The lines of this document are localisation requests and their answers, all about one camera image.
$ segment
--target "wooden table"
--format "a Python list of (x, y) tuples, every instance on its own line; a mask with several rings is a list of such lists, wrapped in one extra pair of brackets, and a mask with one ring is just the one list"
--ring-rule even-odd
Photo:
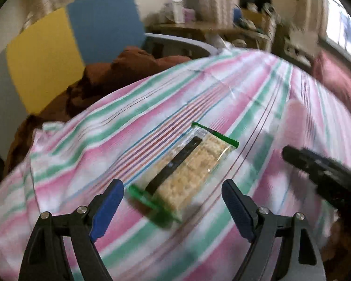
[(269, 36), (241, 27), (217, 25), (210, 22), (191, 22), (184, 24), (155, 24), (150, 27), (152, 33), (163, 33), (206, 42), (207, 34), (217, 33), (224, 40), (239, 39), (241, 35), (255, 40), (257, 48), (270, 52)]

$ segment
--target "silver bolt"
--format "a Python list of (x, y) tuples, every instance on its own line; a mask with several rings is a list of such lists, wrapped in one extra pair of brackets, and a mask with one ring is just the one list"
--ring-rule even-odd
[(268, 214), (269, 213), (269, 209), (266, 207), (259, 207), (259, 212), (261, 214)]
[(44, 211), (40, 214), (40, 217), (42, 219), (47, 219), (49, 217), (49, 212), (48, 211)]
[(86, 206), (80, 206), (77, 208), (77, 213), (79, 214), (83, 214), (87, 211), (87, 207)]
[(297, 213), (295, 214), (295, 217), (296, 217), (297, 219), (301, 220), (301, 221), (303, 221), (303, 220), (305, 219), (304, 214), (302, 214), (301, 212), (297, 212)]

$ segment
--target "red fabric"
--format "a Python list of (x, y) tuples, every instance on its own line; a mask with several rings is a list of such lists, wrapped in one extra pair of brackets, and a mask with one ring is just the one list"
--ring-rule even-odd
[(315, 59), (312, 75), (331, 91), (351, 113), (351, 72), (331, 54), (321, 51)]

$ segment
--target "tablecloth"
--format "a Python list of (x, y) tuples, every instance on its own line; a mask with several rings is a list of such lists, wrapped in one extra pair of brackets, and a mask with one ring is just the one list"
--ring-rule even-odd
[[(274, 151), (289, 99), (307, 109), (304, 146), (351, 167), (351, 116), (321, 84), (286, 61), (235, 49), (175, 66), (115, 91), (64, 123), (47, 123), (0, 185), (0, 275), (17, 280), (32, 228), (43, 211), (70, 213), (102, 193), (112, 178), (125, 187), (201, 123), (240, 142), (197, 195), (183, 223), (160, 227), (127, 195), (96, 242), (114, 280), (231, 280), (248, 243), (221, 198), (232, 178), (244, 194), (276, 214), (302, 211), (320, 245), (333, 209), (304, 174), (282, 172)], [(70, 240), (75, 280), (83, 280)]]

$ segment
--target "brown cloth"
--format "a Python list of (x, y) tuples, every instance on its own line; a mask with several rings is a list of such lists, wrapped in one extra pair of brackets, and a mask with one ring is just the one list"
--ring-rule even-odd
[(5, 162), (5, 177), (26, 156), (33, 143), (33, 131), (44, 122), (67, 122), (104, 96), (131, 83), (190, 61), (185, 56), (155, 59), (146, 51), (127, 47), (112, 63), (86, 65), (81, 80), (72, 84), (39, 115), (29, 115), (18, 127)]

